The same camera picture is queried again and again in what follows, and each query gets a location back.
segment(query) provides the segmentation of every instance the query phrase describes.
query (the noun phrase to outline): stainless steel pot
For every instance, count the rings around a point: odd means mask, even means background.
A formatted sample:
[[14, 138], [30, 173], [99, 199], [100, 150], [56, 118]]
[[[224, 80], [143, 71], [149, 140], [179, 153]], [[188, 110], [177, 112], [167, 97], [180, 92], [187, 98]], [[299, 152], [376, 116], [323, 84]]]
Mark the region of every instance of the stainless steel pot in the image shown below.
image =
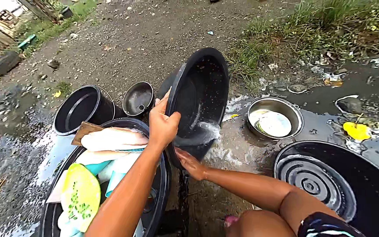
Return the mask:
[[[258, 128], [255, 126], [257, 120], [250, 116], [254, 111], [257, 110], [270, 110], [281, 113], [282, 115], [286, 116], [292, 125], [292, 129], [289, 132], [289, 134], [284, 137], [273, 137], [258, 130]], [[254, 100], [252, 104], [249, 106], [247, 124], [250, 130], [260, 137], [267, 137], [273, 139], [288, 139], [298, 135], [299, 132], [302, 131], [302, 128], [304, 127], [304, 118], [301, 114], [301, 111], [299, 111], [299, 109], [295, 107], [295, 105], [291, 104], [289, 101], [277, 97], [263, 97]]]

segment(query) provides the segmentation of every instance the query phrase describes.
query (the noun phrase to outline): wet ground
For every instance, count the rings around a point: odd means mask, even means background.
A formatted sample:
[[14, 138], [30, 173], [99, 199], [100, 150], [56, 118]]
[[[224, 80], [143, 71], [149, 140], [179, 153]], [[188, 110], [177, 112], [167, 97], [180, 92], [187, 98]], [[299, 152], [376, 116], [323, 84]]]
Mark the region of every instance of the wet ground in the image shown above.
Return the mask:
[[[266, 4], [270, 4], [274, 13], [293, 7], [287, 2], [254, 0], [217, 4], [209, 1], [103, 3], [98, 5], [93, 18], [98, 24], [86, 21], [67, 30], [3, 77], [0, 83], [0, 180], [4, 183], [0, 186], [0, 236], [37, 234], [41, 208], [53, 174], [74, 149], [70, 145], [71, 137], [56, 136], [51, 130], [52, 117], [63, 100], [51, 95], [56, 83], [67, 81], [74, 89], [99, 84], [107, 88], [120, 106], [122, 95], [130, 85], [148, 81], [156, 90], [165, 76], [196, 49], [213, 46], [224, 50], [251, 19], [265, 16], [258, 7]], [[132, 12], [126, 10], [129, 5], [133, 6]], [[206, 34], [210, 30], [214, 36]], [[73, 31], [79, 35], [77, 39], [69, 39]], [[56, 71], [45, 64], [45, 60], [51, 58], [61, 62]], [[241, 115], [223, 122], [221, 137], [206, 155], [205, 163], [221, 169], [272, 175], [273, 157], [294, 141], [314, 139], [345, 146], [338, 124], [346, 118], [334, 106], [336, 99], [358, 94], [365, 116], [379, 121], [379, 67], [374, 68], [372, 63], [362, 65], [364, 63], [344, 66], [347, 75], [340, 88], [322, 86], [319, 77], [307, 78], [312, 74], [306, 73], [307, 66], [290, 65], [284, 73], [264, 70], [268, 75], [267, 87], [260, 93], [282, 97], [298, 105], [305, 119], [303, 131], [289, 140], [259, 139], [245, 124], [247, 107], [254, 100], [248, 97], [240, 101], [241, 110], [232, 112]], [[37, 75], [41, 73], [48, 78], [38, 80]], [[277, 89], [294, 82], [304, 82], [310, 89], [303, 94]], [[232, 83], [229, 99], [236, 94], [244, 94], [243, 89]], [[379, 138], [362, 145], [362, 155], [379, 165]], [[180, 208], [180, 178], [178, 170], [173, 169], [166, 211]], [[186, 192], [187, 213], [181, 216], [187, 218], [186, 230], [176, 231], [187, 231], [189, 236], [223, 236], [225, 215], [255, 208], [205, 181], [190, 179]]]

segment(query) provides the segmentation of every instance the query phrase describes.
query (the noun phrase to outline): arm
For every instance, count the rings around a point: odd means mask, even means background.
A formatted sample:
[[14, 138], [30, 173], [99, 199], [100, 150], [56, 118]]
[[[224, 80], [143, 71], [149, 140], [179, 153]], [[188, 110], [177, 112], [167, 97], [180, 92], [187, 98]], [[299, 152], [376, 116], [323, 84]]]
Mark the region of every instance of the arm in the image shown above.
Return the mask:
[[187, 152], [179, 148], [175, 150], [182, 166], [192, 177], [213, 182], [262, 209], [280, 215], [295, 233], [301, 221], [315, 212], [341, 219], [318, 199], [286, 182], [265, 175], [208, 168]]
[[178, 131], [181, 115], [165, 115], [169, 93], [150, 111], [149, 143], [110, 197], [100, 207], [86, 237], [129, 237], [143, 212], [155, 176], [159, 157]]

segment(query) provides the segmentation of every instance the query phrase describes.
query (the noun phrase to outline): rubber tire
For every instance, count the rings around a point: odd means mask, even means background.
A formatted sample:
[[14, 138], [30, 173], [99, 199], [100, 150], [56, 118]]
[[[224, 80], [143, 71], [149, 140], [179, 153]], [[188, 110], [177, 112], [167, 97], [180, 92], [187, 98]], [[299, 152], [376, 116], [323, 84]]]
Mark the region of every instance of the rubber tire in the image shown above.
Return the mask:
[[0, 76], [9, 72], [21, 61], [20, 56], [15, 51], [8, 51], [0, 57]]

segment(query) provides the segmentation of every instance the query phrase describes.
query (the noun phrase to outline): yellow plate with green pattern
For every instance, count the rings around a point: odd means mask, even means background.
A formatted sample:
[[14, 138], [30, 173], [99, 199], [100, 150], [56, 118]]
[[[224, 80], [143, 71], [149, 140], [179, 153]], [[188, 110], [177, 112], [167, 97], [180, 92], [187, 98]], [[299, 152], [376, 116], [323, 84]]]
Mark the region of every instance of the yellow plate with green pattern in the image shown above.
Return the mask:
[[72, 164], [66, 173], [61, 194], [62, 209], [71, 224], [86, 232], [100, 205], [100, 185], [96, 177], [82, 164]]

